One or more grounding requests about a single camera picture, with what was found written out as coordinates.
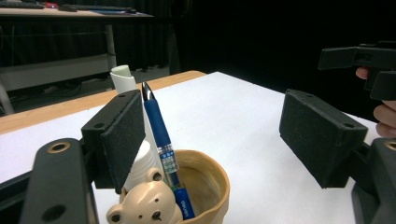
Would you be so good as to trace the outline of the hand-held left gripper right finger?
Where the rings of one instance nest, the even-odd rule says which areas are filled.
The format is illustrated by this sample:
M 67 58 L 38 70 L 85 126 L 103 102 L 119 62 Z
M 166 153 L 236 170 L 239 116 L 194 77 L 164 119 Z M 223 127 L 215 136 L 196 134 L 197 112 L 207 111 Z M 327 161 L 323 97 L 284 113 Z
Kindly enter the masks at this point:
M 351 152 L 362 146 L 368 129 L 317 96 L 297 90 L 285 93 L 279 133 L 318 184 L 347 184 Z

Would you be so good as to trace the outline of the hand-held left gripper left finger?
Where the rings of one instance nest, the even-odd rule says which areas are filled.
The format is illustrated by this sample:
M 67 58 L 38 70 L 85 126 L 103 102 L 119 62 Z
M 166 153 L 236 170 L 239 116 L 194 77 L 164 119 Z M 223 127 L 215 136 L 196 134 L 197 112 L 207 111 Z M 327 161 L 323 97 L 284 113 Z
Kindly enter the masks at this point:
M 115 96 L 81 128 L 81 133 L 85 149 L 94 154 L 95 186 L 121 194 L 146 137 L 140 90 Z

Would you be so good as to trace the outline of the blue pen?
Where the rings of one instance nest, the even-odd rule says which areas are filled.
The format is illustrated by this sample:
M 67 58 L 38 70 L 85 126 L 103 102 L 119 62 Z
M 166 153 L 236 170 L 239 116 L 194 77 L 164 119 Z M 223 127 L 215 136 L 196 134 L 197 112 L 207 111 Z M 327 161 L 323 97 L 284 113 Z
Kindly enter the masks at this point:
M 174 192 L 177 205 L 184 220 L 195 217 L 189 193 L 178 176 L 179 165 L 162 112 L 154 93 L 147 82 L 142 83 L 142 97 L 156 148 L 166 174 L 167 183 Z

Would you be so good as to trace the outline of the white tube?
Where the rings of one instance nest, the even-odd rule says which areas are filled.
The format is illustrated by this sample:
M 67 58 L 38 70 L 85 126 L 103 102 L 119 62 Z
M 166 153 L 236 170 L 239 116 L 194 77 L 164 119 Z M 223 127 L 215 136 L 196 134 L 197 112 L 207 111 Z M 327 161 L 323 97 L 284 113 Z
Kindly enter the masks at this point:
M 118 94 L 137 89 L 135 79 L 132 76 L 128 65 L 119 65 L 112 68 L 110 70 L 110 76 L 112 78 L 113 84 Z M 144 140 L 148 141 L 151 144 L 152 149 L 156 149 L 155 141 L 149 124 L 149 119 L 146 113 L 146 109 L 143 109 L 143 115 L 144 115 L 144 127 L 146 134 Z

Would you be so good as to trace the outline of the tan bear pen holder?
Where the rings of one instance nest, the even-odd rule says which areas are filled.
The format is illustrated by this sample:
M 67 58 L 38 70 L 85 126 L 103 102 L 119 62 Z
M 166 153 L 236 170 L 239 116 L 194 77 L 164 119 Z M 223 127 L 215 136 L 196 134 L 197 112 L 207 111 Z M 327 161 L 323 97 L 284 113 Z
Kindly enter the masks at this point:
M 228 211 L 230 181 L 224 169 L 205 153 L 180 149 L 179 178 L 189 193 L 194 218 L 184 219 L 181 206 L 158 168 L 146 171 L 145 180 L 124 191 L 120 202 L 106 213 L 109 224 L 222 224 Z

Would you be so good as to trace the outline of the white board sheet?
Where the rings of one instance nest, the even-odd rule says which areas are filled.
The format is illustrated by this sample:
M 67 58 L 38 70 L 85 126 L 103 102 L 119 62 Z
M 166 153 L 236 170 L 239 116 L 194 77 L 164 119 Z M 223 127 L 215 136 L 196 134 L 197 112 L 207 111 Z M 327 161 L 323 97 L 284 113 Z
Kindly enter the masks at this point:
M 279 136 L 283 94 L 219 72 L 152 80 L 174 148 L 216 160 L 231 183 L 224 224 L 355 224 L 351 191 L 322 189 Z M 81 127 L 106 91 L 0 118 L 0 183 L 31 170 L 50 141 Z

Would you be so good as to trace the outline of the black curtain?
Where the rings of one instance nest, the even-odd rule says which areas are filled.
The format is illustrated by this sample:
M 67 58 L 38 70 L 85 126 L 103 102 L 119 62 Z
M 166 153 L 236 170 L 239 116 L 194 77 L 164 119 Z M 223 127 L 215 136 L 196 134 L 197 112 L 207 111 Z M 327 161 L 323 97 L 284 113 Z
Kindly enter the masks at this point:
M 148 0 L 174 24 L 145 32 L 133 64 L 220 71 L 283 92 L 314 93 L 371 119 L 378 105 L 352 68 L 318 70 L 325 48 L 396 41 L 396 0 Z

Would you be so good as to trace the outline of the black keyboard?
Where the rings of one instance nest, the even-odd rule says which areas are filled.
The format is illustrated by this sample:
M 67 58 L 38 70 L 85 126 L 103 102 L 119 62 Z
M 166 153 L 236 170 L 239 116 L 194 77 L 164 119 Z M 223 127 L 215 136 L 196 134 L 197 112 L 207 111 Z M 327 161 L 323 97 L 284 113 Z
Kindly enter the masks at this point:
M 136 10 L 132 7 L 114 7 L 114 6 L 93 6 L 93 5 L 70 5 L 70 4 L 64 4 L 59 6 L 58 8 L 60 9 L 61 7 L 70 7 L 76 10 L 88 10 L 88 11 L 120 11 L 120 12 L 126 12 L 126 13 L 136 13 Z
M 0 1 L 0 8 L 27 8 L 27 9 L 43 9 L 44 7 L 35 3 L 26 2 L 9 2 L 5 0 Z

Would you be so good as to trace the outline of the grey metal desk frame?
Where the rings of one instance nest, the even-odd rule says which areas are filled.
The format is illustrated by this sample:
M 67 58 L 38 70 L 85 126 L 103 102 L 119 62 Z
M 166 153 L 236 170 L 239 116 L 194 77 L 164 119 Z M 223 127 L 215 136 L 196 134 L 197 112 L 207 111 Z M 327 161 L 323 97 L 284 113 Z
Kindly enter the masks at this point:
M 0 104 L 5 114 L 14 113 L 8 92 L 78 77 L 108 72 L 117 65 L 113 29 L 105 26 L 107 53 L 49 63 L 0 67 Z

